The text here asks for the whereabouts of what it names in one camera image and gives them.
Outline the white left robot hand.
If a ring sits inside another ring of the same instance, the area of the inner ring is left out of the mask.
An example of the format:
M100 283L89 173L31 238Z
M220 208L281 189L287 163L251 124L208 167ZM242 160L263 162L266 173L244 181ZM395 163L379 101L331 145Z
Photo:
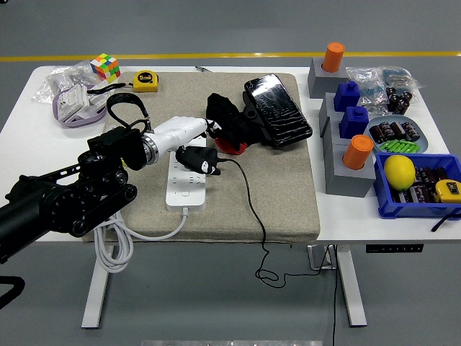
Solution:
M214 120L198 117L173 117L143 136L148 164L155 164L166 153L173 151L176 160L189 170L208 175L219 175L218 153L214 148L190 146L189 142L215 134L221 129Z

